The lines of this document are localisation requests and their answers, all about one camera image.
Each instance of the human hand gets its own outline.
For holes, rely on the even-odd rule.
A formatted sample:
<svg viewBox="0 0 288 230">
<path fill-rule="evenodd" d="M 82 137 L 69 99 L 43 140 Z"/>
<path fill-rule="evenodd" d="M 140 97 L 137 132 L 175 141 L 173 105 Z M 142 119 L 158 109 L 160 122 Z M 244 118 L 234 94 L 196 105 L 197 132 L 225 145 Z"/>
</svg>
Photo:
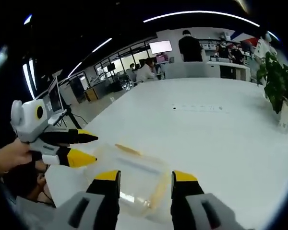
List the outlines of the human hand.
<svg viewBox="0 0 288 230">
<path fill-rule="evenodd" d="M 32 161 L 30 147 L 22 143 L 18 138 L 0 149 L 0 173 L 9 171 L 20 164 L 27 164 Z"/>
<path fill-rule="evenodd" d="M 43 188 L 46 184 L 46 178 L 44 176 L 44 174 L 40 173 L 38 176 L 37 176 L 37 184 L 38 186 L 40 186 L 41 188 Z"/>
</svg>

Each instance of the ceiling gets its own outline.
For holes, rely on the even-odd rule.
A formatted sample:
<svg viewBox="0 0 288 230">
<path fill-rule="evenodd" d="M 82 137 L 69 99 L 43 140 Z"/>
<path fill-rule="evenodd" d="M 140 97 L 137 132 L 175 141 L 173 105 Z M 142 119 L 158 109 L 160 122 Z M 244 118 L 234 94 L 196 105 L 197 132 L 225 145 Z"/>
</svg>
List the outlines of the ceiling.
<svg viewBox="0 0 288 230">
<path fill-rule="evenodd" d="M 35 58 L 36 77 L 63 69 L 61 77 L 64 78 L 80 61 L 83 64 L 79 69 L 84 69 L 131 43 L 165 29 L 209 26 L 239 30 L 251 35 L 255 35 L 258 30 L 242 20 L 213 14 L 182 14 L 143 23 L 143 20 L 165 13 L 190 10 L 226 12 L 258 24 L 264 21 L 262 13 L 254 18 L 259 8 L 253 14 L 247 14 L 234 0 L 182 4 L 99 1 L 98 6 L 77 1 L 76 5 L 74 2 L 57 6 L 38 5 L 36 9 L 24 13 L 6 11 L 9 20 L 0 25 L 0 43 L 9 43 L 15 56 L 21 56 L 23 61 Z M 23 25 L 30 12 L 33 15 L 31 22 Z M 108 38 L 113 39 L 91 54 Z"/>
</svg>

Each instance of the floor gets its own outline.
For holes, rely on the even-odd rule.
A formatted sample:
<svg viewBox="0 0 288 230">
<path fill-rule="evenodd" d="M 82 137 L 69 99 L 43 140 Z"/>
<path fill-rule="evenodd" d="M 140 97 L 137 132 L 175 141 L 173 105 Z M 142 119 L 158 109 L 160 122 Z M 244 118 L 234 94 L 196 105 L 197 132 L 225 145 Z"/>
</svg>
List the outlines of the floor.
<svg viewBox="0 0 288 230">
<path fill-rule="evenodd" d="M 124 95 L 126 91 L 122 90 L 119 92 L 112 92 L 100 100 L 89 102 L 84 101 L 81 104 L 72 105 L 72 113 L 74 114 L 79 125 L 83 128 L 86 125 L 86 122 L 93 120 L 98 114 L 100 114 L 104 109 L 111 105 L 115 100 L 119 99 Z M 75 125 L 68 116 L 64 117 L 64 122 L 67 128 L 75 128 Z M 62 127 L 65 127 L 64 123 L 59 122 Z"/>
</svg>

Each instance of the ceiling light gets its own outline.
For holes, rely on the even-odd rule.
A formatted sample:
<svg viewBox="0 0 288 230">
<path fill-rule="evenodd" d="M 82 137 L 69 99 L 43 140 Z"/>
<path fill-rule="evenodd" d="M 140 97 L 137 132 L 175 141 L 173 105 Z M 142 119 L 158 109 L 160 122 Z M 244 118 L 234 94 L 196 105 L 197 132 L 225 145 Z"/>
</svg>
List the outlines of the ceiling light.
<svg viewBox="0 0 288 230">
<path fill-rule="evenodd" d="M 32 15 L 30 14 L 24 22 L 24 25 L 30 22 Z"/>
<path fill-rule="evenodd" d="M 25 76 L 25 80 L 27 82 L 27 86 L 29 88 L 29 91 L 30 91 L 30 94 L 32 96 L 32 99 L 34 99 L 34 94 L 33 94 L 33 90 L 32 90 L 32 87 L 31 87 L 31 83 L 30 83 L 30 79 L 29 79 L 29 73 L 28 73 L 28 66 L 27 64 L 24 64 L 23 65 L 23 70 L 24 70 L 24 76 Z"/>
<path fill-rule="evenodd" d="M 108 43 L 108 42 L 111 41 L 111 40 L 112 40 L 112 38 L 109 38 L 107 41 L 105 41 L 104 43 L 102 43 L 101 45 L 99 45 L 96 49 L 94 49 L 94 50 L 92 51 L 92 53 L 96 52 L 98 49 L 100 49 L 103 45 L 105 45 L 106 43 Z"/>
<path fill-rule="evenodd" d="M 150 22 L 150 21 L 155 20 L 155 19 L 164 18 L 164 17 L 177 15 L 177 14 L 185 14 L 185 13 L 213 13 L 213 14 L 219 14 L 219 15 L 224 15 L 224 16 L 228 16 L 228 17 L 232 17 L 232 18 L 237 18 L 237 19 L 243 20 L 243 21 L 245 21 L 247 23 L 250 23 L 252 25 L 255 25 L 255 26 L 259 27 L 259 24 L 254 23 L 254 22 L 252 22 L 250 20 L 247 20 L 245 18 L 241 18 L 239 16 L 236 16 L 236 15 L 233 15 L 233 14 L 229 14 L 229 13 L 222 13 L 222 12 L 216 12 L 216 11 L 181 11 L 181 12 L 175 12 L 175 13 L 167 13 L 167 14 L 163 14 L 163 15 L 160 15 L 160 16 L 157 16 L 157 17 L 153 17 L 153 18 L 147 19 L 147 20 L 145 20 L 143 22 L 147 23 L 147 22 Z M 278 37 L 276 37 L 270 31 L 268 31 L 268 32 L 269 32 L 270 35 L 272 35 L 274 38 L 276 38 L 279 41 Z"/>
<path fill-rule="evenodd" d="M 79 65 L 81 65 L 82 62 L 80 62 L 72 71 L 71 73 L 67 76 L 68 78 L 72 75 L 72 73 L 79 67 Z"/>
<path fill-rule="evenodd" d="M 29 61 L 29 66 L 30 66 L 30 71 L 32 74 L 32 79 L 33 79 L 33 83 L 34 83 L 34 87 L 36 89 L 36 83 L 35 83 L 35 74 L 34 74 L 34 68 L 33 68 L 33 60 Z"/>
</svg>

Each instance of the white plant pot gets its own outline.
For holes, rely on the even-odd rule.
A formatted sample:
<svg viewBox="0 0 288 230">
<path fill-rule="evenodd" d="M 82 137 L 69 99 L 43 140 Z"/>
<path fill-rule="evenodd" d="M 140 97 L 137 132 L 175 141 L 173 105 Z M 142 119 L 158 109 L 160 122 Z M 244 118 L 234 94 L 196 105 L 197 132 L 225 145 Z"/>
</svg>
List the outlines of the white plant pot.
<svg viewBox="0 0 288 230">
<path fill-rule="evenodd" d="M 278 127 L 282 132 L 288 132 L 288 101 L 283 100 Z"/>
</svg>

